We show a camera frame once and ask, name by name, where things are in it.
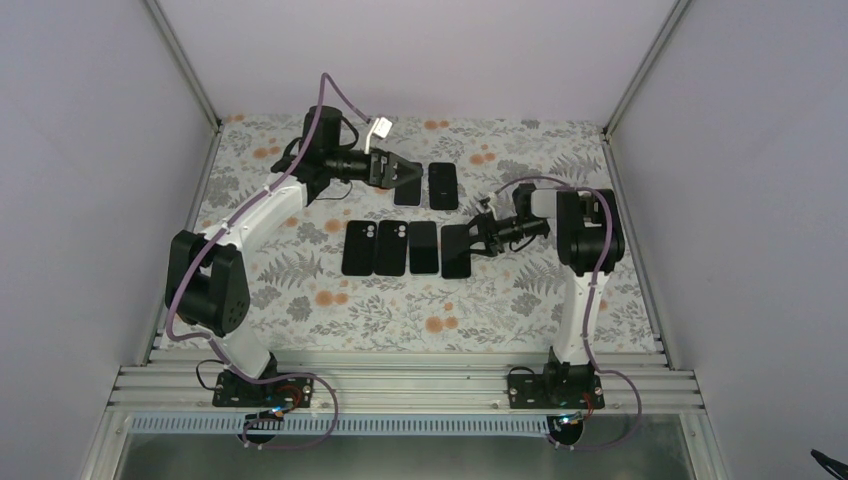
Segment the floral table mat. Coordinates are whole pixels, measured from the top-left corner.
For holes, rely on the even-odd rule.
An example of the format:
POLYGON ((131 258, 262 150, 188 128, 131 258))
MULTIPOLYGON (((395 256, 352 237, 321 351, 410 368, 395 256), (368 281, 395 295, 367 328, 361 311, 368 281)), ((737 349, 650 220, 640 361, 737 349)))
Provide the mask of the floral table mat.
POLYGON ((286 219, 246 264, 247 323, 275 350, 545 352, 566 301, 566 268, 553 238, 518 244, 495 258, 474 257, 464 280, 439 275, 347 277, 345 232, 353 220, 472 218, 474 201, 497 193, 497 214, 513 212, 519 178, 559 178, 608 188, 611 178, 597 125, 515 119, 396 117, 382 147, 405 158, 456 166, 460 206, 399 207, 389 191, 358 182, 332 184, 286 219))

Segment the black phone case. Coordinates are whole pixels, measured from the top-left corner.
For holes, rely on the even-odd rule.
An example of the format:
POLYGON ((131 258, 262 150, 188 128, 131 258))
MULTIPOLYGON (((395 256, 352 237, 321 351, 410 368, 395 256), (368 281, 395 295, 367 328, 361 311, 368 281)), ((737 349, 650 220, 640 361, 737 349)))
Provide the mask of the black phone case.
POLYGON ((341 272, 345 276, 373 274, 377 224, 351 220, 346 225, 341 272))
POLYGON ((407 266, 408 223, 399 220, 383 220, 377 226, 377 241, 374 256, 374 273, 379 276, 399 277, 407 266))

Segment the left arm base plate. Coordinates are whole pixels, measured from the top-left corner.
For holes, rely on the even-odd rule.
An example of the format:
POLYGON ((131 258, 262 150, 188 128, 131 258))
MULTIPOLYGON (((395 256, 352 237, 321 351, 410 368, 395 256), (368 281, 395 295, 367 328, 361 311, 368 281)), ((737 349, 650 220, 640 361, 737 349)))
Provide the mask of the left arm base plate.
POLYGON ((218 408, 264 410, 309 408, 313 388, 313 379, 298 377, 259 385, 225 370, 217 377, 212 405, 218 408))

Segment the black phone row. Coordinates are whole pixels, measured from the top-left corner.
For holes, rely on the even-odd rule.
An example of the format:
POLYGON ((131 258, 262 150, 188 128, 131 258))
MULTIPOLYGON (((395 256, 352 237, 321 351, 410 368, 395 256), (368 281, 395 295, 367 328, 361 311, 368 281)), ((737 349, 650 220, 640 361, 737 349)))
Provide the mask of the black phone row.
POLYGON ((437 211, 455 211, 459 208, 458 177, 456 165, 434 162, 428 166, 429 207, 437 211))
POLYGON ((470 236, 466 225, 441 228, 441 276, 447 280, 471 276, 470 236))
POLYGON ((394 189, 393 204, 399 207, 420 207, 422 202, 422 180, 404 183, 394 189))

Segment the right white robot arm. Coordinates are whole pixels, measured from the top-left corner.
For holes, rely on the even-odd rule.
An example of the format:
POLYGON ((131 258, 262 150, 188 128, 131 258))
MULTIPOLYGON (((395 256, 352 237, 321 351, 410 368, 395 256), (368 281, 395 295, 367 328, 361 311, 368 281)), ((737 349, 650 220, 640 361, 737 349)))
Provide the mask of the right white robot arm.
POLYGON ((521 368, 508 383, 516 408, 575 407, 599 402, 601 383, 592 341, 603 290, 623 259, 626 240, 615 193, 610 189, 539 189, 521 183, 512 193, 514 215, 496 217, 488 201, 458 227, 461 259, 496 257, 525 238, 552 236, 565 268, 566 300, 541 373, 521 368))

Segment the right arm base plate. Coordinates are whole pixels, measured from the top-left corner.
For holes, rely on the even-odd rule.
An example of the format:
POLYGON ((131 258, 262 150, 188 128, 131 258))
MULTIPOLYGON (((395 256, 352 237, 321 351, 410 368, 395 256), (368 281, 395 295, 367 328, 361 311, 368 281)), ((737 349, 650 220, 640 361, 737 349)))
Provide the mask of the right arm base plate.
POLYGON ((598 376, 589 386, 555 385, 546 381, 542 374, 519 369, 506 375, 506 394, 514 410, 601 410, 606 407, 598 376))

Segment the aluminium rail frame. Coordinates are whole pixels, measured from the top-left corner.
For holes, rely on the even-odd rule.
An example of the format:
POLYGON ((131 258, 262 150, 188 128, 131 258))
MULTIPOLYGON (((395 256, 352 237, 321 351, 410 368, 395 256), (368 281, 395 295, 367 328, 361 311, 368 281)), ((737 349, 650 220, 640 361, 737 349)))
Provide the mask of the aluminium rail frame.
MULTIPOLYGON (((155 350, 143 366, 120 369, 107 401, 111 411, 210 411, 218 366, 201 365, 207 350, 155 350)), ((541 369, 544 353, 391 353, 279 351, 284 372, 314 373, 334 389, 344 413, 504 414, 506 374, 514 366, 541 369)), ((627 375, 647 414, 701 413, 693 372, 672 370, 661 353, 602 354, 604 368, 627 375)))

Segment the teal phone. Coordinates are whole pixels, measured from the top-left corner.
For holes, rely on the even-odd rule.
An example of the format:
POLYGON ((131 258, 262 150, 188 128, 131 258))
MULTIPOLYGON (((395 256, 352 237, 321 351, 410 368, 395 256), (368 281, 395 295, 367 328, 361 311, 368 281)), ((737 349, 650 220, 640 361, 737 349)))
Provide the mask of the teal phone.
POLYGON ((437 226, 432 221, 413 221, 408 226, 409 270, 413 275, 439 272, 437 226))

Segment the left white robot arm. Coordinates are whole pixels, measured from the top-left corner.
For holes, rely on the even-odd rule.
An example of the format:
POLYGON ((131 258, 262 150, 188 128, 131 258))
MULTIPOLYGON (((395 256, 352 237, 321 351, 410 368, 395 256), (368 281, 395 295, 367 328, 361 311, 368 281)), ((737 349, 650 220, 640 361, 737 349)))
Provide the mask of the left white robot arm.
POLYGON ((334 107, 315 105, 262 186, 223 220, 201 232, 182 230, 170 245, 165 333, 173 342, 209 343, 238 390, 255 405, 278 391, 274 359, 245 318, 250 307, 248 258, 286 220, 312 204, 332 180, 361 182, 384 190, 422 177, 421 167, 375 146, 393 126, 386 117, 369 120, 365 133, 342 143, 349 121, 334 107))

